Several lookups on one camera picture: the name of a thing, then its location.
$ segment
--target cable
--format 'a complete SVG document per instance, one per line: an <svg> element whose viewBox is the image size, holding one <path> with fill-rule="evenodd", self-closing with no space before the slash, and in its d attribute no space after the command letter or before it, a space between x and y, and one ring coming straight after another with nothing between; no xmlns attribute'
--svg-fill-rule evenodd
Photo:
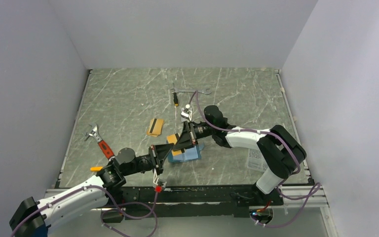
<svg viewBox="0 0 379 237"><path fill-rule="evenodd" d="M235 192L231 192L231 193L229 193L229 195L232 199L235 199L234 196L239 197L239 198L243 198L243 199L253 199L253 197L246 197L246 196L240 195L240 194L235 193Z"/></svg>
<svg viewBox="0 0 379 237"><path fill-rule="evenodd" d="M96 189L99 189L99 190L103 191L103 192L108 196L108 198L111 199L111 201L113 202L113 204L114 204L114 206L116 207L116 209L118 209L119 212L120 212L121 214L123 214L124 216L126 216L126 217L128 217L128 218L130 218L130 219L143 219L143 218L146 218L146 217L150 216L151 214L153 214L154 219L155 219L155 226L154 226L153 231L152 231L147 237L151 237L151 236L154 234L154 232L155 232L155 230L156 230L156 228L157 228L157 216L156 216L156 214L155 214L155 212L154 212L154 207L155 207L155 205L156 205L156 200L157 200L158 192L156 192L155 195L154 195L154 201L153 201L153 206L152 206L152 208L150 208L147 204L142 203L142 202L128 202L128 203L123 203L123 204L118 205L118 204L116 203L114 197L113 197L113 196L112 196L107 190L105 190L104 188L101 188L101 187L96 186L96 185L88 185L88 186L83 186L82 188L79 188L79 189L73 190L72 192L70 192L70 193L68 193L68 194L65 194L65 195L61 196L60 198L58 198L58 199L56 199L56 200L54 200L54 201L51 201L51 202L47 203L47 205L45 205L45 206L43 206L43 207L37 209L36 211L34 211L34 212L31 213L30 215L28 215L26 218L24 218L24 219L23 219L23 220L22 220L22 221L21 221L21 222L20 222L20 223L14 228L14 230L12 231L10 237L14 237L15 234L17 233L17 231L19 230L19 228L20 228L22 225L24 225L24 224L26 223L26 221L28 221L28 220L29 220L31 217L33 217L34 215L36 215L36 214L38 214L38 213L40 213L40 212L42 212L42 211L44 211L44 210L50 208L50 207L53 206L54 204L56 204L56 203L58 203L58 202L60 202L60 201L62 201L62 200L64 200L64 199L66 199L66 198L68 198L68 197L70 197L70 196L72 196L72 195L74 195L74 194L76 194L76 193L78 193L78 192L84 191L85 188L96 188ZM149 209L150 212L149 212L147 215L136 217L136 216L131 216L131 215L125 213L125 212L124 212L123 210L121 210L121 208L120 208L120 206L126 206L126 205L132 205L132 204L143 205L144 207L146 207L147 209ZM118 231L117 229L112 228L111 226L109 226L109 225L107 225L106 223L104 223L104 221L103 221L103 219L102 219L103 214L101 215L101 222L103 223L103 225L104 225L105 227L109 228L110 230L113 230L114 232L116 232L116 233L118 233L118 234L120 234L120 235L122 235L122 236L129 237L128 235L126 235L126 234L124 234L124 233Z"/></svg>
<svg viewBox="0 0 379 237"><path fill-rule="evenodd" d="M191 96L191 99L190 99L190 103L192 101L192 98L195 96L195 102L197 104L197 108L198 108L198 112L200 113L201 117L203 118L203 120L208 124L210 125L212 128L216 129L216 130L219 130L219 131L225 131L225 132L254 132L254 133L258 133L257 130L254 130L254 129L223 129L223 128L220 128L220 127L217 127L217 126L214 126L213 124L211 124L205 117L205 114L203 113L203 111L201 110L200 108L200 104L199 104L199 101L198 101L198 91L195 91L194 94ZM296 164L296 167L297 167L297 170L295 172L293 172L293 174L298 174L300 172L300 164L299 164L299 161L297 160L296 156L294 155L293 151L290 149L290 147L287 145L287 143L280 137L278 136L277 134L273 133L273 132L267 132L267 131L259 131L259 134L266 134L266 135L270 135L270 136L273 136L275 137L278 141L281 142L281 144L284 146L284 148L288 151L288 153L290 154L291 158L293 159L294 163ZM281 193L281 191L277 188L277 191L280 193L281 196L287 198L287 199L290 199L290 200L300 200L300 199L303 199L305 198L304 200L304 203L303 205L300 207L299 211L296 213L296 215L290 220L288 221L287 223L285 224L282 224L282 225L277 225L277 226L267 226L264 224L264 227L269 227L269 228L280 228L280 227L285 227L291 223L293 223L297 218L298 216L300 215L300 213L303 211L309 197L311 197L313 194L315 194L319 189L320 189L320 186L321 184L320 183L316 183L315 185L313 185L313 187L310 189L309 193L306 195L306 196L303 196L303 197L288 197L284 194Z"/></svg>
<svg viewBox="0 0 379 237"><path fill-rule="evenodd" d="M316 188L316 192L317 192L317 190L320 189L320 186L321 186L320 183L316 183L315 185L313 185L313 187L310 189L308 195L306 195L307 197L304 200L303 205L300 207L300 209L298 210L298 212L295 214L295 216L291 220L289 220L288 222L286 222L284 224L281 224L281 225L274 225L274 226L263 225L263 226L267 227L267 228L282 228L282 227L286 227L287 225L293 223L295 220L297 220L297 218L303 212L304 207L306 206L306 203L308 201L308 198L312 195L311 193L313 192L313 189Z"/></svg>
<svg viewBox="0 0 379 237"><path fill-rule="evenodd" d="M146 160L148 163L151 164L151 167L154 167L152 161L150 161L150 160L148 160L147 158L144 158L144 157L142 157L142 158L138 161L138 163L142 162L143 160Z"/></svg>
<svg viewBox="0 0 379 237"><path fill-rule="evenodd" d="M256 210L256 212L263 212L263 211L265 211L265 210L269 207L270 204L271 204L271 200L269 200L269 201L266 203L266 205L265 205L264 208L262 208L262 209L258 209L258 210Z"/></svg>

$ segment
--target orange part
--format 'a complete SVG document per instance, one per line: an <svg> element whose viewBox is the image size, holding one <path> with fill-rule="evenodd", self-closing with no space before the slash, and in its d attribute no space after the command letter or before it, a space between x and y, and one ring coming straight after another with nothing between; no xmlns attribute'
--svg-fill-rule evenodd
<svg viewBox="0 0 379 237"><path fill-rule="evenodd" d="M266 206L265 206L264 208L262 208L262 209L258 209L258 210L256 210L256 211L257 211L257 212L263 212L263 211L265 211L265 210L269 207L270 204L271 204L271 200L268 201L268 203L266 204Z"/></svg>
<svg viewBox="0 0 379 237"><path fill-rule="evenodd" d="M91 171L92 172L98 172L102 169L102 166L95 166L95 167L91 167Z"/></svg>
<svg viewBox="0 0 379 237"><path fill-rule="evenodd" d="M107 159L114 157L113 151L111 150L111 148L108 146L108 144L104 140L100 141L98 143L98 146L101 148L102 152L104 153L104 155Z"/></svg>

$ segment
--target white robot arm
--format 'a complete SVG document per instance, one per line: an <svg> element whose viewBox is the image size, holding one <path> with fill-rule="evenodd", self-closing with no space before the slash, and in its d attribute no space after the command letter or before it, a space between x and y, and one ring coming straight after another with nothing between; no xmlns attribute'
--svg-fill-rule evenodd
<svg viewBox="0 0 379 237"><path fill-rule="evenodd" d="M88 180L60 194L35 201L29 197L21 202L9 225L16 237L46 237L73 218L108 202L108 194L118 193L126 183L125 176L153 170L156 188L165 188L158 178L163 162L173 144L152 145L147 155L136 157L131 148L118 155Z"/></svg>
<svg viewBox="0 0 379 237"><path fill-rule="evenodd" d="M235 127L234 130L242 130L241 127ZM231 147L244 147L248 149L258 150L258 142L266 134L261 132L270 132L270 129L258 130L258 133L253 132L229 132L226 135L226 141ZM264 194L269 194L278 184L284 179L275 175L270 168L266 169L265 173L256 182L256 187Z"/></svg>

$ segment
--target screwdriver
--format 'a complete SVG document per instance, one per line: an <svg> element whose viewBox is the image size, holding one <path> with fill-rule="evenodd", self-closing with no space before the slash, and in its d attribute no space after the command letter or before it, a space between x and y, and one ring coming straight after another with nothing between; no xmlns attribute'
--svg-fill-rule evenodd
<svg viewBox="0 0 379 237"><path fill-rule="evenodd" d="M174 103L175 103L175 107L179 105L178 103L178 97L176 95L176 92L173 93L174 94Z"/></svg>

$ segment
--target red wrench handle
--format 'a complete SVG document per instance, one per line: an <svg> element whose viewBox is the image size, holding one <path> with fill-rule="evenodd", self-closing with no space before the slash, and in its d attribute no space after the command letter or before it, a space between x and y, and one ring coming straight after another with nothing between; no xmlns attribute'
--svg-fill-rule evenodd
<svg viewBox="0 0 379 237"><path fill-rule="evenodd" d="M98 146L101 148L102 152L104 153L107 159L114 157L113 151L104 140L98 142Z"/></svg>

